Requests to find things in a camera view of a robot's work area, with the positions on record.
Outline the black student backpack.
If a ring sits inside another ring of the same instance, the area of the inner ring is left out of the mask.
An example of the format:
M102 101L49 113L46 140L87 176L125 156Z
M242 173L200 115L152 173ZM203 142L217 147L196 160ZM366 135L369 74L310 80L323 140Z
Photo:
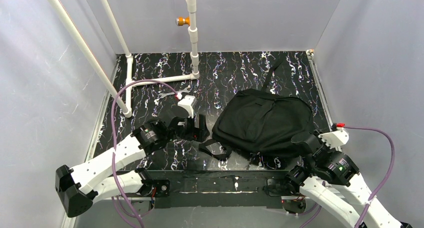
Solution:
M279 59L269 69L260 90L238 91L228 102L212 128L212 138L199 150L225 160L234 149L245 153L290 159L301 149L291 138L301 132L313 133L311 107L297 97L284 97L267 91L272 75L283 64Z

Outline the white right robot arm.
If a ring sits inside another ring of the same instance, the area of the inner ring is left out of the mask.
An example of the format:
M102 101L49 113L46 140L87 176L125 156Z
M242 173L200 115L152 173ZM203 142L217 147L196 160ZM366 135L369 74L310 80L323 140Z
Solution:
M393 217L371 191L358 166L336 148L350 135L344 129L322 134L301 132L291 138L300 149L303 166L295 166L284 181L288 192L314 200L346 228L409 228Z

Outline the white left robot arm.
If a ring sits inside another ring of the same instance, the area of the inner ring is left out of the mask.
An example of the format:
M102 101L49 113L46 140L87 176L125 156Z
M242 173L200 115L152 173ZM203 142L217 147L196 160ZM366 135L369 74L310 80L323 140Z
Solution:
M97 157L55 171L55 191L69 218L85 213L98 201L121 193L148 195L148 190L165 196L169 191L164 180L152 179L145 169L118 175L126 165L146 158L175 139L204 142L210 135L206 116L189 116L183 108L174 108L134 129L123 140Z

